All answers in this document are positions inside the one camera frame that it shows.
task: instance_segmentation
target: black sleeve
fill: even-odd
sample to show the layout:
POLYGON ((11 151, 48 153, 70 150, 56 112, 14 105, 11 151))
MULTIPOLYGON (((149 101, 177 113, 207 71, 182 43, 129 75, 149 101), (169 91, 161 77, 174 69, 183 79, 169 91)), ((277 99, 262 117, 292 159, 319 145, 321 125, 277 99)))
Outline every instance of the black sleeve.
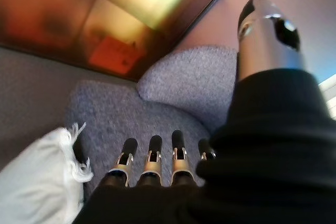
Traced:
POLYGON ((74 223, 335 223, 335 129, 312 75, 254 74, 198 164, 204 187, 99 187, 74 223))

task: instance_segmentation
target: gray carpet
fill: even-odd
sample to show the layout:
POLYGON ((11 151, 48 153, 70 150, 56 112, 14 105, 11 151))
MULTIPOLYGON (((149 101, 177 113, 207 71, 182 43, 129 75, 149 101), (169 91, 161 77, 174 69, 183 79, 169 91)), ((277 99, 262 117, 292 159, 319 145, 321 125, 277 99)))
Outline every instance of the gray carpet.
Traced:
POLYGON ((0 169, 34 139, 63 125, 80 80, 134 82, 0 48, 0 169))

